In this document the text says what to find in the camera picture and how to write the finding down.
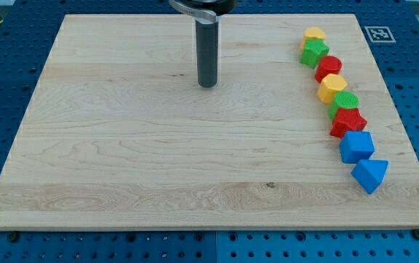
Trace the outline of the black robot arm flange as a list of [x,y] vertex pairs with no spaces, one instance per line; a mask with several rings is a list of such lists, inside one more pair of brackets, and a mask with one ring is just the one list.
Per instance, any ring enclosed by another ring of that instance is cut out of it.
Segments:
[[237,0],[168,0],[168,2],[173,9],[203,24],[217,23],[222,15],[230,13],[237,6]]

